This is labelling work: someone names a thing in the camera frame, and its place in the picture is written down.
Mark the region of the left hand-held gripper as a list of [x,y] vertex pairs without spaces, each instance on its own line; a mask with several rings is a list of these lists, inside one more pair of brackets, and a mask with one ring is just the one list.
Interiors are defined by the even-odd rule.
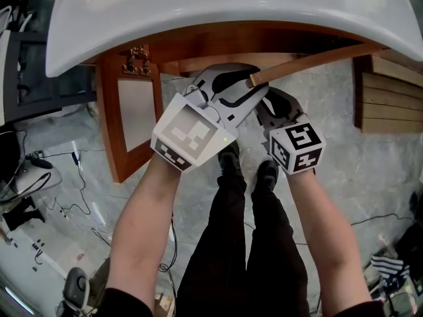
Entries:
[[252,88],[234,102],[209,98],[259,71],[245,63],[204,69],[183,94],[175,94],[160,117],[151,136],[153,151],[179,171],[188,172],[233,143],[236,128],[266,96],[269,84]]

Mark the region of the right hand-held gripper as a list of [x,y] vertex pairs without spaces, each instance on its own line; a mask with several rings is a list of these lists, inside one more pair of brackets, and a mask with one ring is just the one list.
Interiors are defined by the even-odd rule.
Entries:
[[[318,166],[326,148],[322,131],[303,113],[298,100],[292,95],[278,88],[269,88],[268,100],[273,113],[264,99],[254,109],[263,128],[277,127],[268,132],[263,142],[267,153],[287,175]],[[282,118],[292,121],[282,125]]]

